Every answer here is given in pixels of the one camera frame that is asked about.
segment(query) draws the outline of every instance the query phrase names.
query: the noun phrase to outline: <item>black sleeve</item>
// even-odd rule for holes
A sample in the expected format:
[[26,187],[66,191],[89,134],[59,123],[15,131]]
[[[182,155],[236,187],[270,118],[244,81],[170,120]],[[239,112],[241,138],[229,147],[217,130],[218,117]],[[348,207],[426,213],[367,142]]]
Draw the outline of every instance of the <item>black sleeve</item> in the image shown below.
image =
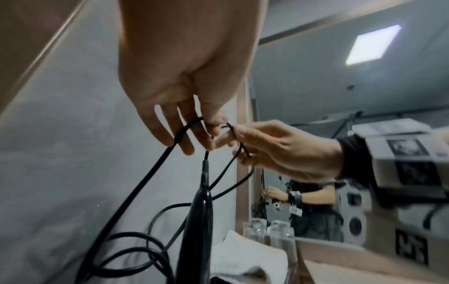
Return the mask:
[[338,142],[343,150],[343,169],[338,179],[352,180],[365,188],[375,183],[371,155],[365,140],[352,135],[340,138]]

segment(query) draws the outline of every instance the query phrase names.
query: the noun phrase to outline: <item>square light panel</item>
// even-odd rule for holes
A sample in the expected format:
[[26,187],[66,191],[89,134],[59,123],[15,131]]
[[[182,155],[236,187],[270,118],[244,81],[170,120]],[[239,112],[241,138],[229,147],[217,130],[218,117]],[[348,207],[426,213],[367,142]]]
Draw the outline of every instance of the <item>square light panel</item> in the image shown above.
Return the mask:
[[395,25],[359,35],[346,64],[351,65],[382,58],[400,30],[401,26]]

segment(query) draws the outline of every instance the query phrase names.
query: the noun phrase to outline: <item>brown panel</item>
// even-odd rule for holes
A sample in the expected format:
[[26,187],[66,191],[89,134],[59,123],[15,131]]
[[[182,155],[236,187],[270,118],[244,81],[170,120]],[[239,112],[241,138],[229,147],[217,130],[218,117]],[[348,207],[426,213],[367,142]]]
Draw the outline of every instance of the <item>brown panel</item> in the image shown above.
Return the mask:
[[0,9],[0,113],[21,76],[82,0],[4,0]]
[[[246,123],[246,82],[237,94],[237,123]],[[248,175],[248,167],[237,164],[237,181]],[[243,235],[243,223],[249,216],[249,183],[244,182],[237,187],[235,206],[235,231]]]

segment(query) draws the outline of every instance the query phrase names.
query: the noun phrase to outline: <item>hand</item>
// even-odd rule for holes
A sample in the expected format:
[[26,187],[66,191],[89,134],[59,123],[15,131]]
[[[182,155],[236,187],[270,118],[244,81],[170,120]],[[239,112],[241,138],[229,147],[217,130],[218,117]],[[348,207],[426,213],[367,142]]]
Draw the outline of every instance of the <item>hand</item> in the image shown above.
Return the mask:
[[268,186],[266,190],[262,191],[261,196],[265,200],[277,199],[281,202],[289,201],[289,195],[287,194],[287,192],[283,192],[282,190],[271,186]]
[[[338,177],[343,153],[338,141],[311,135],[280,121],[238,124],[234,127],[251,157],[238,156],[242,165],[263,167],[298,182],[325,183]],[[232,143],[231,132],[216,140],[216,147]]]
[[[174,139],[156,116],[160,105],[173,135],[198,117],[191,130],[207,150],[210,137],[228,121],[221,108],[232,99],[249,71],[267,0],[120,0],[122,32],[119,79],[152,135],[166,146]],[[179,143],[193,154],[188,135]]]

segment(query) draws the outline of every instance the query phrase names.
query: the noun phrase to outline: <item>cord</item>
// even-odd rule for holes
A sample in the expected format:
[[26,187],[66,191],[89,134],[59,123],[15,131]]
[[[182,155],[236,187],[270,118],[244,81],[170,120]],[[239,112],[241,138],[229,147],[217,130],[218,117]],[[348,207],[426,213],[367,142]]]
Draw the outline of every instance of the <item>cord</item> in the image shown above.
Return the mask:
[[[198,123],[202,121],[203,118],[199,117],[188,124],[186,124],[181,131],[176,135],[174,138],[174,144],[171,147],[168,147],[161,157],[157,160],[155,165],[150,169],[150,171],[146,174],[146,176],[139,182],[139,184],[135,187],[135,189],[128,195],[128,197],[124,200],[124,202],[120,205],[120,207],[117,209],[117,211],[112,215],[111,219],[106,223],[106,225],[103,227],[103,229],[100,231],[99,235],[95,239],[94,243],[92,244],[91,248],[86,253],[86,256],[84,257],[83,262],[81,263],[80,269],[78,271],[78,274],[75,279],[75,283],[84,283],[87,280],[89,280],[92,276],[98,276],[103,278],[118,278],[118,277],[126,277],[131,276],[136,273],[139,273],[141,271],[144,271],[148,269],[151,266],[155,266],[163,275],[167,277],[167,283],[172,284],[174,283],[174,274],[173,269],[170,266],[170,260],[168,257],[167,250],[173,245],[175,240],[179,237],[179,235],[182,233],[182,231],[185,228],[186,220],[184,219],[181,226],[178,228],[178,230],[175,232],[173,237],[170,239],[170,241],[167,243],[166,246],[162,244],[161,241],[151,236],[151,231],[156,223],[156,220],[166,211],[174,208],[180,208],[180,207],[188,207],[191,205],[191,203],[181,203],[181,204],[174,204],[171,206],[168,206],[164,209],[162,209],[154,218],[152,219],[149,227],[148,227],[148,233],[141,233],[141,232],[123,232],[123,233],[115,233],[113,235],[109,235],[116,223],[119,221],[119,219],[122,217],[124,212],[128,209],[129,205],[132,203],[132,201],[136,198],[136,196],[139,194],[139,192],[143,189],[143,187],[148,183],[148,181],[154,176],[154,174],[159,170],[159,168],[162,166],[164,161],[167,159],[173,148],[179,143],[182,136],[189,130],[193,124]],[[232,125],[229,123],[226,124],[226,126],[222,126],[222,128],[228,127],[232,133],[234,132],[234,129]],[[226,165],[222,173],[218,176],[218,178],[209,186],[209,190],[212,190],[223,178],[226,171],[228,170],[229,166],[234,162],[236,157],[241,153],[241,151],[244,151],[245,154],[250,157],[249,152],[246,150],[245,146],[240,143],[240,147],[237,151],[237,153],[233,156],[231,161]],[[206,151],[204,160],[207,160],[209,156],[209,152]],[[212,198],[212,200],[216,200],[227,193],[231,192],[233,189],[237,188],[239,185],[243,184],[245,181],[247,181],[254,173],[254,167],[251,168],[251,171],[248,173],[247,176],[245,176],[242,180],[240,180],[238,183],[234,184],[230,188],[224,190],[223,192],[217,194]],[[95,264],[95,256],[99,252],[101,246],[108,241],[116,240],[119,238],[138,238],[143,239],[146,241],[145,247],[133,247],[133,248],[126,248],[123,249],[105,260],[103,260],[100,264]],[[149,244],[153,243],[156,245],[160,251],[157,251],[153,248],[149,248]],[[140,264],[138,266],[129,267],[129,268],[122,268],[122,269],[109,269],[105,268],[107,264],[115,260],[116,258],[129,254],[134,252],[144,252],[148,254],[149,261],[143,264]]]

